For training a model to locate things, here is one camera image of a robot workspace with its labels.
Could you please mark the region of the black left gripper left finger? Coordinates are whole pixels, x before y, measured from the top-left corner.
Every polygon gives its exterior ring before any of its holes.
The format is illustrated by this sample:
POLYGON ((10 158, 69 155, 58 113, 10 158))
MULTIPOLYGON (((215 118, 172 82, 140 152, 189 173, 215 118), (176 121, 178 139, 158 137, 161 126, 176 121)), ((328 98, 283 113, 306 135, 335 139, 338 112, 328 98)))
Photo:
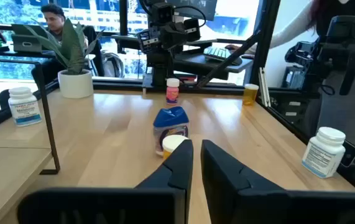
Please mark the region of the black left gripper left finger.
POLYGON ((193 143, 184 140, 134 188, 52 187, 25 196, 19 224, 187 224, 193 143))

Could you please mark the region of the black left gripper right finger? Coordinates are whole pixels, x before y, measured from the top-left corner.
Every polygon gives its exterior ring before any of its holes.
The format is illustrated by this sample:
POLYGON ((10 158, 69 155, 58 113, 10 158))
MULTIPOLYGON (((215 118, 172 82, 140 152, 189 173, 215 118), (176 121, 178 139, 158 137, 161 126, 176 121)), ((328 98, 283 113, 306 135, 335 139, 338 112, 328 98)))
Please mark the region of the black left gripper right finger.
POLYGON ((212 224, 355 224, 354 192, 285 190, 210 140, 201 168, 212 224))

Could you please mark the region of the pink medicine bottle white cap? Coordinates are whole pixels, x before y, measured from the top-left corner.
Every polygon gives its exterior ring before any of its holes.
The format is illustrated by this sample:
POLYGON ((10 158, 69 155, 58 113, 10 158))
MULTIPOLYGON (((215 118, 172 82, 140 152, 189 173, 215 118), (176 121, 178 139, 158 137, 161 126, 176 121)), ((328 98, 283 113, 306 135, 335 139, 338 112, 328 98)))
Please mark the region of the pink medicine bottle white cap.
POLYGON ((166 102, 170 105, 176 105, 178 101, 180 80, 177 78, 167 79, 166 102))

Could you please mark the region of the blue cap Tums bottle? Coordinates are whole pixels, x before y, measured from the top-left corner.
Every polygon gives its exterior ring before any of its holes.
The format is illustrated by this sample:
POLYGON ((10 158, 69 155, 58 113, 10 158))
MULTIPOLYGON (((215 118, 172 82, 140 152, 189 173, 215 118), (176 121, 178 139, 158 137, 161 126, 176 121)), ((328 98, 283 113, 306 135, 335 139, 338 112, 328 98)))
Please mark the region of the blue cap Tums bottle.
POLYGON ((155 153, 163 156, 162 142, 169 135, 181 135, 188 137, 189 119, 181 106, 162 108, 153 122, 153 135, 155 141, 155 153))

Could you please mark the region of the white melatonin bottle blue band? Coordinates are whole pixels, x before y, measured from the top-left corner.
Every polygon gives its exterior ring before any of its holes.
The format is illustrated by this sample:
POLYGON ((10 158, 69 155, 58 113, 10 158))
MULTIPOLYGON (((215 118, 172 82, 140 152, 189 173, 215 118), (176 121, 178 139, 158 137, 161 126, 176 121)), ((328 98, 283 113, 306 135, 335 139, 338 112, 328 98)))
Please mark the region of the white melatonin bottle blue band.
POLYGON ((29 87, 9 89, 8 103, 16 126, 30 126, 42 121, 37 98, 29 87))
POLYGON ((343 146, 345 139, 342 131, 320 127, 307 144, 302 165, 319 178, 332 177, 346 151, 343 146))

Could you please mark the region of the black desk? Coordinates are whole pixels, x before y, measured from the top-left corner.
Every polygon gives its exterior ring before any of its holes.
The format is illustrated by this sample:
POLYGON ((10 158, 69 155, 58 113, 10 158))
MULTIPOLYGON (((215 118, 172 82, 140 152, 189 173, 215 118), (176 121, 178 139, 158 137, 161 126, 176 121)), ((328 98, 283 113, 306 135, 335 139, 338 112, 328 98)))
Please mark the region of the black desk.
MULTIPOLYGON (((118 52, 121 53, 121 50, 124 48, 136 49, 139 50, 139 42, 137 37, 134 35, 119 35, 114 34, 111 36, 112 39, 115 39, 118 43, 118 52)), ((173 60, 173 68, 175 71, 191 73, 198 76, 205 76, 212 69, 216 68, 221 61, 217 60, 208 60, 203 51, 207 47, 211 47, 213 43, 223 43, 223 44, 240 44, 242 40, 233 40, 233 39, 203 39, 197 40, 195 42, 187 42, 186 45, 200 47, 199 49, 194 50, 184 50, 178 54, 175 54, 173 60)), ((251 58, 243 58, 240 65, 231 64, 227 66, 222 72, 214 75, 214 78, 227 80, 230 73, 240 73, 247 67, 250 67, 253 64, 251 58)))

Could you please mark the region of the black keyboard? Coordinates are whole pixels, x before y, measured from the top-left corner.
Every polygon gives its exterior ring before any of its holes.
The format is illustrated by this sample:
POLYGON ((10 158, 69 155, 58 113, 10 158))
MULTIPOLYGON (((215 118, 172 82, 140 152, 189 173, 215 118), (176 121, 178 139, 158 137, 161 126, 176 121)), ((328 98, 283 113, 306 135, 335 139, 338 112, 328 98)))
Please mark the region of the black keyboard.
POLYGON ((207 47, 203 51, 203 55, 207 60, 212 60, 212 61, 217 61, 217 62, 223 62, 226 60, 234 51, 225 49, 225 48, 219 48, 219 47, 207 47))

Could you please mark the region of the grey office chair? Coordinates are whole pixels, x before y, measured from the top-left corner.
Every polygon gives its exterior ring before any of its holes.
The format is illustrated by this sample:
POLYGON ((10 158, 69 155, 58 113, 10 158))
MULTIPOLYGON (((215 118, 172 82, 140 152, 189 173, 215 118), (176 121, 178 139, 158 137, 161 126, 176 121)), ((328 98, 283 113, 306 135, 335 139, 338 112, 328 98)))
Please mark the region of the grey office chair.
POLYGON ((105 77, 124 78, 124 63, 118 54, 110 50, 102 50, 102 63, 105 77))

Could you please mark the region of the black crossbar with silver brackets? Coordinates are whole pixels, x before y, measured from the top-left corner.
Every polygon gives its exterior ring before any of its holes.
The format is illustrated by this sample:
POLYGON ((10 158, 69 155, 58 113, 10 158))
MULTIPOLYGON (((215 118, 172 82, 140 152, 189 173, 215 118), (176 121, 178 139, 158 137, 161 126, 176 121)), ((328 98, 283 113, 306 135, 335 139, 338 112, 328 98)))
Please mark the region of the black crossbar with silver brackets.
MULTIPOLYGON (((310 100, 318 100, 320 94, 302 93, 295 90, 273 90, 270 97, 270 106, 266 106, 262 102, 261 94, 258 94, 256 102, 299 138, 301 142, 308 143, 311 136, 304 132, 304 112, 307 110, 310 100)), ((346 152, 337 171, 355 187, 355 141, 347 139, 343 146, 346 148, 346 152)))

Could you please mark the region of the white slats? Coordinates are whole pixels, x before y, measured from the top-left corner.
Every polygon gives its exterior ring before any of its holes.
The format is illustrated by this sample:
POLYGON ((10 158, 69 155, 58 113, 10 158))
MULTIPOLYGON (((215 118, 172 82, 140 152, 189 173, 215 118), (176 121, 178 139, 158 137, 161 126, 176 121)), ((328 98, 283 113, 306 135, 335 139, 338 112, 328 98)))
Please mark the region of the white slats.
POLYGON ((259 68, 259 84, 262 103, 265 107, 271 107, 271 100, 269 95, 269 88, 267 86, 267 80, 265 70, 263 67, 259 68))

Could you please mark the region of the green plant in white pot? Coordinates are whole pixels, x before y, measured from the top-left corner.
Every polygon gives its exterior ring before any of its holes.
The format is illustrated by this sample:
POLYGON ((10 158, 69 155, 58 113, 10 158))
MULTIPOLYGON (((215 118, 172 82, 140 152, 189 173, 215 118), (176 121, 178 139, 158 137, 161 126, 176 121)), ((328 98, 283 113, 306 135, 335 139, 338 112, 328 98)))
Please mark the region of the green plant in white pot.
POLYGON ((73 24, 67 19, 63 25, 63 37, 59 42, 52 34, 41 36, 28 25, 24 26, 45 48, 53 51, 55 57, 65 69, 58 72, 58 83, 62 96, 65 98, 85 98, 94 92, 92 74, 85 68, 89 54, 94 50, 97 40, 102 36, 98 33, 94 40, 85 44, 84 31, 88 26, 73 24))

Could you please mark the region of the grey laptop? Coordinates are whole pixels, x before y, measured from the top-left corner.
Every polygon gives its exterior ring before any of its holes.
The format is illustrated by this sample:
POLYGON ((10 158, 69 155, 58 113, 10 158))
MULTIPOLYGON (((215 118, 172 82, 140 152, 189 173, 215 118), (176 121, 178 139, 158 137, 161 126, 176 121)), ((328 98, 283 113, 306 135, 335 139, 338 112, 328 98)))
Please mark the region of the grey laptop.
POLYGON ((38 39, 22 24, 13 24, 13 48, 16 52, 43 52, 46 50, 38 39))

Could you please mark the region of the black equipment on stand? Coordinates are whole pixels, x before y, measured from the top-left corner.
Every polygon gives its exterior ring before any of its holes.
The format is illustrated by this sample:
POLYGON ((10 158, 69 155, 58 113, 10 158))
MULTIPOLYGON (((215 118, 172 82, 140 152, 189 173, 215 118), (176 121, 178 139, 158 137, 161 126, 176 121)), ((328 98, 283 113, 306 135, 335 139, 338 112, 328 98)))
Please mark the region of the black equipment on stand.
POLYGON ((326 36, 314 43, 298 42, 288 50, 285 61, 301 66, 294 89, 316 93, 320 88, 334 95, 336 90, 323 81, 331 73, 341 72, 339 94, 348 95, 355 80, 355 16, 333 17, 326 36))

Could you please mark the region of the wooden shelf black metal frame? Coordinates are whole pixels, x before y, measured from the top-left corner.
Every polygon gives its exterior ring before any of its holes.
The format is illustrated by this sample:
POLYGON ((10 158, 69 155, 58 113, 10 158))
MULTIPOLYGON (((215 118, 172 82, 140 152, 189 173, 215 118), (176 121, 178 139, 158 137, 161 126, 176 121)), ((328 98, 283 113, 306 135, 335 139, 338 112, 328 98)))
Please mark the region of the wooden shelf black metal frame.
MULTIPOLYGON (((44 112, 44 76, 35 64, 39 81, 39 110, 44 112)), ((22 197, 40 174, 60 171, 51 118, 38 124, 17 127, 9 118, 0 124, 0 220, 22 197)))

